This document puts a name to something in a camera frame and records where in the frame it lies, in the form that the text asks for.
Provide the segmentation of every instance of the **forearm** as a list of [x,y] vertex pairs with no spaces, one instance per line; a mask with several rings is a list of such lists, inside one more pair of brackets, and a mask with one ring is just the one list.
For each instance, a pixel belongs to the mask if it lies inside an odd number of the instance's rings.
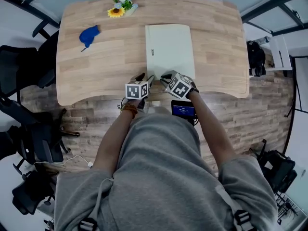
[[105,133],[96,154],[93,168],[105,169],[112,174],[119,158],[120,150],[133,119],[132,112],[123,110]]
[[224,161],[235,156],[230,139],[224,127],[204,103],[199,93],[193,91],[189,98],[196,110],[206,142],[218,167],[220,167]]

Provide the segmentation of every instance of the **green leaves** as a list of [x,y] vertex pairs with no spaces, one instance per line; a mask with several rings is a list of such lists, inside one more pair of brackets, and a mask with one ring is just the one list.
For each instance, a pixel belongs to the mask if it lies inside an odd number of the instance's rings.
[[115,3],[118,3],[120,2],[122,4],[122,7],[125,9],[125,10],[129,10],[132,8],[133,6],[133,3],[131,1],[128,1],[128,0],[125,0],[124,2],[121,2],[120,0],[114,0]]

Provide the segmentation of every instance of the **display screen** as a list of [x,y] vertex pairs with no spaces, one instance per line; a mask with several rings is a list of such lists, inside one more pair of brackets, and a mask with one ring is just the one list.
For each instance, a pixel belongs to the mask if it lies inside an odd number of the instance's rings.
[[194,116],[194,107],[174,105],[173,114],[180,116]]

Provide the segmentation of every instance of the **gray sweatshirt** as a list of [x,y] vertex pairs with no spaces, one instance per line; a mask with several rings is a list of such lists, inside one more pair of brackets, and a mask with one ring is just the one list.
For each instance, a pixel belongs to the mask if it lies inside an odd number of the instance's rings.
[[239,156],[218,175],[201,158],[198,134],[186,120],[136,118],[113,176],[94,169],[59,175],[55,230],[76,230],[95,206],[100,231],[232,230],[231,208],[215,191],[219,185],[251,214],[253,226],[272,230],[276,202],[256,159]]

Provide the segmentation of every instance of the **wooden table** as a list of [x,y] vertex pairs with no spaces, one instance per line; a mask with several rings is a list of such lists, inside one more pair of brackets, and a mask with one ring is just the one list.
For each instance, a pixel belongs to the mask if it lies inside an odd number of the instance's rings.
[[[56,82],[60,105],[100,95],[124,96],[137,73],[146,73],[145,25],[190,26],[195,83],[200,92],[219,91],[238,98],[249,94],[249,67],[244,30],[236,6],[215,0],[133,0],[139,5],[129,17],[109,18],[112,0],[69,5],[61,21]],[[99,25],[94,43],[84,45],[80,33]],[[151,100],[164,98],[153,86]]]

